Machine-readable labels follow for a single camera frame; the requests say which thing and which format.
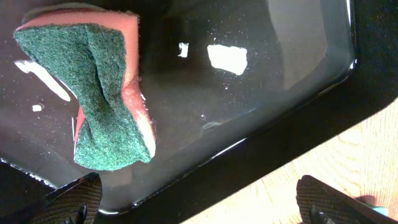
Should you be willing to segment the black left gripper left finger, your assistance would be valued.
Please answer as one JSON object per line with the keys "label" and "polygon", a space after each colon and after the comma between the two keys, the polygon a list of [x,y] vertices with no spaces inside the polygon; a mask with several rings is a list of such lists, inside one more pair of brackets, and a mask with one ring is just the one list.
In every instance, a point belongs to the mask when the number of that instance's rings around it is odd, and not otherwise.
{"label": "black left gripper left finger", "polygon": [[94,223],[103,196],[100,175],[89,173],[47,194],[1,223]]}

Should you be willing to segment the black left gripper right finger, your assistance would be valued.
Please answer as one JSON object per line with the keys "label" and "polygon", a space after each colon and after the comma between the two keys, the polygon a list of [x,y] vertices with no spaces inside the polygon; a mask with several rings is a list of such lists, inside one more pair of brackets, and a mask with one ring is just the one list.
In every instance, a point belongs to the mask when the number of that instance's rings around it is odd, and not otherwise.
{"label": "black left gripper right finger", "polygon": [[381,214],[326,183],[304,175],[296,186],[296,201],[302,222],[312,223],[391,223],[397,221]]}

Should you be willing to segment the pink and green sponge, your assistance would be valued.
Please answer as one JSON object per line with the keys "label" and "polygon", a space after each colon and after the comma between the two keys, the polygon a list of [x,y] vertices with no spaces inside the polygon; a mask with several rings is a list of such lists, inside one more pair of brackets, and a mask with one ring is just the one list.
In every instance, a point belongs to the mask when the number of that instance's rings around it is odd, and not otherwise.
{"label": "pink and green sponge", "polygon": [[29,11],[14,31],[20,48],[79,103],[74,161],[114,171],[155,155],[139,88],[139,16],[71,2]]}

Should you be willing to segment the teal plastic tray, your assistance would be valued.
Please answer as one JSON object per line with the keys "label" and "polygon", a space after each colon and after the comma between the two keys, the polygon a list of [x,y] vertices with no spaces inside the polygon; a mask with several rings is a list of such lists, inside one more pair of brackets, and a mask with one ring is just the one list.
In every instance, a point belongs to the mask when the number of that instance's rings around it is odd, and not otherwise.
{"label": "teal plastic tray", "polygon": [[373,207],[373,210],[384,216],[389,216],[389,211],[386,207]]}

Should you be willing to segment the black rectangular bin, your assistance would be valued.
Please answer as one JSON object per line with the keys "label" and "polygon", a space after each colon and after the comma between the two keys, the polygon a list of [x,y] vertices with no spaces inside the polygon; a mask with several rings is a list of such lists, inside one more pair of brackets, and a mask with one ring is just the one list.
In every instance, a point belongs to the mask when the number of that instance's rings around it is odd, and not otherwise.
{"label": "black rectangular bin", "polygon": [[396,1],[95,1],[139,14],[153,160],[96,223],[177,223],[397,98]]}

